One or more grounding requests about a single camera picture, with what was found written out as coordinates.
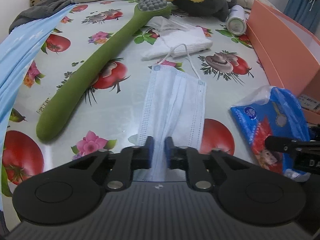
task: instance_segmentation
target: green massage hammer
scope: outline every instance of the green massage hammer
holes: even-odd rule
[[[132,19],[94,52],[68,81],[56,92],[43,110],[36,134],[49,142],[62,131],[82,95],[106,63],[115,58],[131,41],[133,34],[154,16],[169,17],[171,8],[166,0],[140,0]]]

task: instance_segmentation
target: white sticker label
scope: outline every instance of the white sticker label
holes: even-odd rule
[[[304,94],[302,94],[298,100],[303,108],[316,113],[320,112],[320,101]]]
[[[43,110],[47,106],[47,104],[50,102],[51,98],[47,98],[43,104],[39,107],[39,109],[36,111],[38,114],[42,114]]]

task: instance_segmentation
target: ear loop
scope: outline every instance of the ear loop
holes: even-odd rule
[[[192,60],[191,60],[190,54],[189,54],[189,52],[188,52],[187,46],[186,46],[186,44],[184,44],[184,43],[178,44],[177,46],[174,46],[173,48],[171,48],[170,51],[169,51],[169,53],[167,54],[167,56],[165,56],[164,59],[159,62],[159,64],[162,64],[162,63],[171,55],[171,53],[172,53],[177,47],[179,47],[179,46],[181,46],[181,45],[183,45],[183,46],[185,47],[185,49],[186,49],[186,53],[187,53],[187,56],[188,56],[188,60],[189,60],[189,62],[190,62],[190,64],[191,64],[192,70],[193,70],[194,73],[197,75],[198,79],[201,80],[201,78],[200,78],[200,76],[199,76],[199,74],[198,74],[195,66],[194,66],[193,63],[192,63]]]

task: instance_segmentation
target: gray blanket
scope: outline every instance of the gray blanket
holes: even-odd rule
[[[35,6],[22,11],[10,25],[9,33],[22,24],[33,20],[47,18],[71,4],[70,0],[41,0]]]

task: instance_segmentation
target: blue bed sheet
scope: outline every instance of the blue bed sheet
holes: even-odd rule
[[[60,20],[74,7],[15,28],[0,44],[0,158],[9,116],[30,64]],[[2,199],[0,210],[3,211]]]

